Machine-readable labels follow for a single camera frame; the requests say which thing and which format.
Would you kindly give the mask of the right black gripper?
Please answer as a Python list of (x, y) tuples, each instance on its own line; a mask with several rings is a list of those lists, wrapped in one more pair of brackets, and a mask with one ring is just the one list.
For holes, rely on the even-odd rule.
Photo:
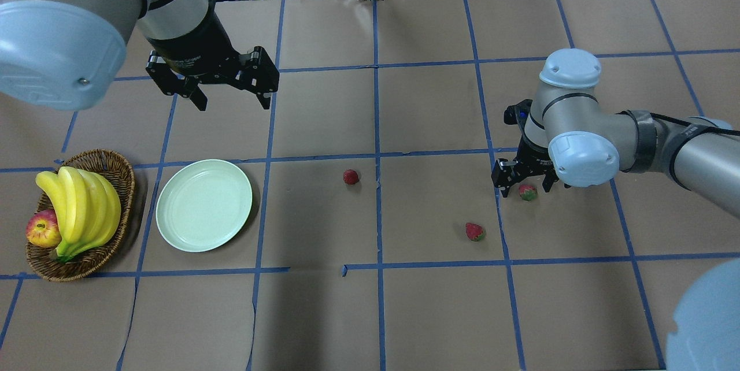
[(491, 173), (493, 185), (501, 187), (503, 198), (508, 197), (513, 185), (537, 176), (544, 176), (542, 189), (546, 194), (560, 181), (547, 149), (526, 140), (520, 141), (512, 160), (497, 158)]

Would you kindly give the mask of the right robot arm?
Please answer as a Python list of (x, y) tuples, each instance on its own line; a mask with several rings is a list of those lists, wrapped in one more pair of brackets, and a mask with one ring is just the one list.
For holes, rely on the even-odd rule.
[[(518, 126), (513, 160), (498, 159), (491, 179), (502, 196), (523, 180), (543, 177), (549, 191), (605, 184), (619, 172), (656, 172), (725, 212), (739, 213), (738, 131), (719, 119), (674, 118), (647, 110), (605, 113), (595, 97), (602, 65), (578, 48), (545, 60), (533, 99), (503, 114)], [(674, 311), (667, 337), (668, 370), (738, 369), (739, 261), (696, 280)]]

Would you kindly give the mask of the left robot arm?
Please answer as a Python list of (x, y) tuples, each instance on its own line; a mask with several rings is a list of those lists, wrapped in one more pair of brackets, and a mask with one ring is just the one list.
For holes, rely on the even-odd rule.
[(164, 95), (206, 110), (202, 84), (256, 95), (269, 109), (279, 70), (261, 46), (239, 53), (215, 12), (233, 0), (2, 0), (1, 90), (57, 110), (89, 109), (124, 65), (138, 28), (146, 73)]

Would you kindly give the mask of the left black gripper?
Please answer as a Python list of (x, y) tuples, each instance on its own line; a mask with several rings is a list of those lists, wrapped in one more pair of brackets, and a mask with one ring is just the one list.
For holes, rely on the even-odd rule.
[(248, 53), (230, 53), (207, 65), (201, 58), (190, 65), (205, 65), (203, 70), (175, 70), (163, 55), (151, 51), (146, 73), (165, 95), (180, 95), (204, 112), (207, 97), (200, 89), (206, 84), (227, 84), (256, 95), (264, 110), (270, 110), (272, 94), (279, 90), (280, 73), (269, 53), (262, 46)]

